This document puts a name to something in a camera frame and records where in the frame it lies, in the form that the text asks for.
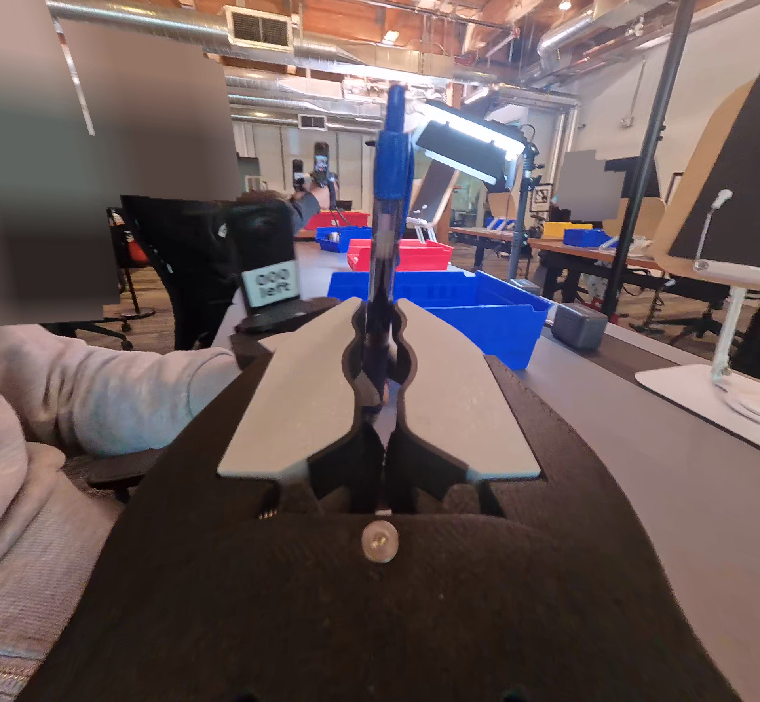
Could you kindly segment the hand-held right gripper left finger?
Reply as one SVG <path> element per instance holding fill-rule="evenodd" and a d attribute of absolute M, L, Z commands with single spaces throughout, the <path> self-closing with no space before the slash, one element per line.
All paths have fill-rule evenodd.
<path fill-rule="evenodd" d="M 362 374 L 365 311 L 351 297 L 276 343 L 220 478 L 305 484 L 318 500 L 344 489 L 349 511 L 375 511 L 385 449 L 364 414 L 377 394 Z"/>

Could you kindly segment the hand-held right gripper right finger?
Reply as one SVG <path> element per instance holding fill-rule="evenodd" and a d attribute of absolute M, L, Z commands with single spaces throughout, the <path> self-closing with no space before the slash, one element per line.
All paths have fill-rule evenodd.
<path fill-rule="evenodd" d="M 532 482 L 541 467 L 488 358 L 464 334 L 407 299 L 394 305 L 396 425 L 386 450 L 386 499 L 412 513 L 419 492 Z"/>

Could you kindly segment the blue bin white tag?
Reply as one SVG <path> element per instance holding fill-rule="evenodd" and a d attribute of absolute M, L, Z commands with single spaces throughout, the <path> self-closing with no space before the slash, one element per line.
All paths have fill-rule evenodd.
<path fill-rule="evenodd" d="M 553 303 L 482 271 L 404 271 L 394 300 L 405 298 L 459 330 L 512 370 L 527 368 Z"/>

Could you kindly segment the blue ballpoint pen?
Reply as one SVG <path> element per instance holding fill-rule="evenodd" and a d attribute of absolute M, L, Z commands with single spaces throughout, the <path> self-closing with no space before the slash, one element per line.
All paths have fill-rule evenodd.
<path fill-rule="evenodd" d="M 372 385 L 368 409 L 384 402 L 390 355 L 394 280 L 413 184 L 410 135 L 404 131 L 405 89 L 389 88 L 385 124 L 375 142 L 372 244 L 366 302 L 363 374 Z"/>

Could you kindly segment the person's left forearm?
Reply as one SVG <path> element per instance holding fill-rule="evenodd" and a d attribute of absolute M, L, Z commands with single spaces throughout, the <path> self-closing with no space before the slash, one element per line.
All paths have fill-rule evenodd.
<path fill-rule="evenodd" d="M 231 352 L 123 352 L 39 325 L 1 332 L 2 468 L 24 443 L 114 456 L 170 444 L 240 374 Z"/>

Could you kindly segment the red plastic bin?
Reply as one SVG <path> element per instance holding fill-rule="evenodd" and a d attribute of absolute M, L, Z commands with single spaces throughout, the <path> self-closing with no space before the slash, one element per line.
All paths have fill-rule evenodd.
<path fill-rule="evenodd" d="M 346 226 L 355 226 L 363 228 L 369 225 L 369 214 L 360 211 L 346 211 L 337 213 L 335 211 L 320 211 L 315 214 L 307 223 L 303 230 L 306 232 L 315 232 L 320 228 L 329 230 L 338 230 Z"/>
<path fill-rule="evenodd" d="M 400 258 L 397 271 L 446 271 L 452 254 L 450 245 L 437 241 L 421 242 L 403 239 L 400 242 Z M 372 253 L 371 239 L 352 239 L 347 251 L 347 263 L 351 270 L 369 271 Z"/>

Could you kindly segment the blue plastic bin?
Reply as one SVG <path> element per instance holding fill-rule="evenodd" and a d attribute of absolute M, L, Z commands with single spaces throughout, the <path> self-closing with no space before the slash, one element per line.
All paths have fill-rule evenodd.
<path fill-rule="evenodd" d="M 322 226 L 315 233 L 315 243 L 321 251 L 347 253 L 353 239 L 371 239 L 370 226 Z"/>

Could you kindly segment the wooden office table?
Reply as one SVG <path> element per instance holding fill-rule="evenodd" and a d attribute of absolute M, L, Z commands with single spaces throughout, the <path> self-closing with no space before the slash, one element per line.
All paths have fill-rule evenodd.
<path fill-rule="evenodd" d="M 473 270 L 478 271 L 483 267 L 486 251 L 510 256 L 512 244 L 512 230 L 490 230 L 487 228 L 463 228 L 451 226 L 448 230 L 451 242 L 461 243 L 474 247 L 476 252 L 473 260 Z"/>
<path fill-rule="evenodd" d="M 581 275 L 609 279 L 615 251 L 580 248 L 551 239 L 529 239 L 537 251 L 538 266 L 534 283 L 540 295 L 553 300 L 559 292 L 562 302 L 574 302 L 579 292 Z M 627 258 L 622 283 L 642 289 L 658 290 L 669 282 L 664 271 L 650 258 Z"/>

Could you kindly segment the black board wooden edge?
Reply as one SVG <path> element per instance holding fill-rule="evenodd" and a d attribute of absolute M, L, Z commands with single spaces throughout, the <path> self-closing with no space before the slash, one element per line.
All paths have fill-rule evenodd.
<path fill-rule="evenodd" d="M 451 204 L 460 174 L 457 169 L 433 159 L 423 178 L 414 180 L 406 227 L 414 230 L 420 242 L 437 241 L 436 230 Z"/>
<path fill-rule="evenodd" d="M 651 254 L 669 274 L 759 290 L 759 78 L 708 119 Z"/>

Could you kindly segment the black light stand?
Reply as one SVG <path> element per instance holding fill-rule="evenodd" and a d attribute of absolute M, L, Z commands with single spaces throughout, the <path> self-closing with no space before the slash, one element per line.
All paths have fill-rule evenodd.
<path fill-rule="evenodd" d="M 518 198 L 518 212 L 512 230 L 511 251 L 509 254 L 507 279 L 510 282 L 517 278 L 518 265 L 523 247 L 526 244 L 527 232 L 525 219 L 527 214 L 530 195 L 540 184 L 542 175 L 534 175 L 534 170 L 542 169 L 542 165 L 536 164 L 539 150 L 533 141 L 528 142 L 524 149 L 524 162 L 522 169 L 521 185 Z"/>

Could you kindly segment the white air vent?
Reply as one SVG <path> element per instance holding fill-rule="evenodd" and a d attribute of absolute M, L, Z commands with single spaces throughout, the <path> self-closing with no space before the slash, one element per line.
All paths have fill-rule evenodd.
<path fill-rule="evenodd" d="M 290 17 L 231 5 L 224 5 L 220 15 L 232 46 L 295 53 Z"/>

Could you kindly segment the LED light panel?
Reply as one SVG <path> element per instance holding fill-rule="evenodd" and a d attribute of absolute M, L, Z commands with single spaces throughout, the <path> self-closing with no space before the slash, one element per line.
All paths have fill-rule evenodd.
<path fill-rule="evenodd" d="M 519 127 L 473 118 L 437 101 L 414 102 L 412 142 L 429 159 L 466 173 L 496 192 L 511 190 L 528 140 Z"/>

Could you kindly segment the white-tipped thin rod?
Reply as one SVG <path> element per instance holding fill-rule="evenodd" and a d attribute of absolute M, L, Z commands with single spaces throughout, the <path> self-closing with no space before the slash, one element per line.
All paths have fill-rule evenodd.
<path fill-rule="evenodd" d="M 708 214 L 705 218 L 705 221 L 701 228 L 701 234 L 698 241 L 698 247 L 695 253 L 695 259 L 693 264 L 693 269 L 695 271 L 704 271 L 708 269 L 708 261 L 703 259 L 702 252 L 705 247 L 706 238 L 708 235 L 708 231 L 710 229 L 712 218 L 716 211 L 718 211 L 731 197 L 733 196 L 733 192 L 729 190 L 728 188 L 721 189 L 718 193 L 714 201 L 712 202 Z"/>

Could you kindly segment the silver ventilation duct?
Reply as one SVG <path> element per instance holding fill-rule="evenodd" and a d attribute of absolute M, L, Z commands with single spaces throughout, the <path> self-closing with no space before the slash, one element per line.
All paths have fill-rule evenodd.
<path fill-rule="evenodd" d="M 593 31 L 594 8 L 589 7 L 571 19 L 548 30 L 537 43 L 537 55 L 542 73 L 549 73 L 559 66 L 561 51 L 582 41 Z"/>

